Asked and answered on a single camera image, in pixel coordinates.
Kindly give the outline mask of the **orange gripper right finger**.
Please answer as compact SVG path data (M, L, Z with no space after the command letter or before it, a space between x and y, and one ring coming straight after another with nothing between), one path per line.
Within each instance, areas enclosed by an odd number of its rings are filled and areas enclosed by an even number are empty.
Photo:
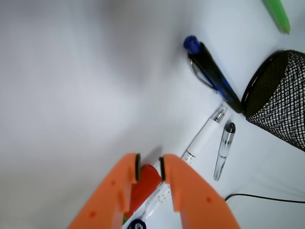
M238 229L225 200L180 157L159 158L162 180L170 185L173 209L184 229Z

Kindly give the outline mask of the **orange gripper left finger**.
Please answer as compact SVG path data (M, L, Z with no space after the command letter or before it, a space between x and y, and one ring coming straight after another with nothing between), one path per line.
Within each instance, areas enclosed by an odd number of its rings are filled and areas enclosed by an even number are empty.
M130 210L132 185L140 180L141 156L124 155L68 226L70 229L121 229Z

